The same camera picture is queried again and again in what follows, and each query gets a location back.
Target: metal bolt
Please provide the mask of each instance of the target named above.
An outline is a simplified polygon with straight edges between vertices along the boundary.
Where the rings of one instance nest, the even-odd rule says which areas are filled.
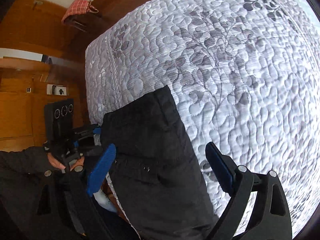
[[[246,172],[247,171],[247,167],[243,166],[243,165],[240,165],[240,166],[238,166],[238,170],[241,171],[241,172]]]
[[[52,171],[50,171],[50,170],[47,170],[47,171],[44,173],[44,175],[45,175],[46,177],[49,177],[51,174],[52,174]]]
[[[276,177],[277,176],[277,173],[275,171],[269,171],[269,174],[271,177]]]
[[[83,170],[83,167],[81,165],[78,165],[75,167],[75,172],[80,172]]]

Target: red checkered cloth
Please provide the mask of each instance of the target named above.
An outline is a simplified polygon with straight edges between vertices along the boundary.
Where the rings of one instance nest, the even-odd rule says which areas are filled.
[[[61,22],[65,23],[66,19],[72,15],[86,14],[88,12],[97,13],[99,12],[94,6],[91,5],[90,0],[74,0],[73,3],[67,9]]]

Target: wooden panel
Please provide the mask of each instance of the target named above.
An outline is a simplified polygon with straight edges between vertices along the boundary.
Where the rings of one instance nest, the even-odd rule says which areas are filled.
[[[46,82],[51,70],[51,65],[41,61],[23,58],[0,58],[0,69],[3,78],[21,78]]]
[[[49,64],[41,61],[14,57],[0,58],[0,67],[37,72],[49,72],[51,68]]]
[[[20,79],[20,80],[34,79],[35,81],[40,82],[41,80],[43,80],[43,78],[47,78],[47,74],[44,75],[44,73],[33,73],[27,70],[20,71],[16,69],[0,68],[0,73],[2,75],[2,78],[7,78],[7,79],[9,78]]]
[[[30,94],[0,93],[0,138],[32,135]]]
[[[31,79],[2,78],[0,92],[26,93],[31,88]]]
[[[82,111],[79,99],[79,91],[75,85],[67,86],[67,96],[46,95],[46,83],[34,82],[34,94],[32,94],[32,128],[33,135],[45,134],[44,106],[67,98],[74,100],[73,126],[83,125]]]
[[[77,29],[63,25],[66,8],[35,0],[15,0],[0,24],[0,48],[20,49],[76,60],[65,52]]]
[[[44,134],[38,134],[33,136],[33,140],[34,140],[35,146],[42,146],[43,143],[46,142],[47,138]]]
[[[0,139],[0,151],[22,151],[30,146],[35,146],[33,136]]]

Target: human hand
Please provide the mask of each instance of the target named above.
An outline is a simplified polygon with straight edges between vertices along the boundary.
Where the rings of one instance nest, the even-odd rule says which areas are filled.
[[[70,171],[72,171],[76,166],[83,166],[84,163],[84,157],[82,156],[79,160],[76,161],[75,164],[73,164],[70,168]]]
[[[55,157],[53,157],[51,153],[48,153],[48,154],[47,154],[47,157],[48,157],[49,163],[50,163],[53,167],[55,167],[55,168],[57,168],[57,169],[60,169],[60,170],[64,170],[64,169],[66,168],[66,167],[65,167],[62,163],[60,163]]]

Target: quilted white mattress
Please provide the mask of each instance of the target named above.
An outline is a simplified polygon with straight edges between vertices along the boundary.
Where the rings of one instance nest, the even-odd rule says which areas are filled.
[[[205,159],[210,141],[253,172],[278,173],[295,236],[320,201],[319,40],[294,0],[152,0],[87,48],[90,120],[168,85],[213,211],[229,197]]]

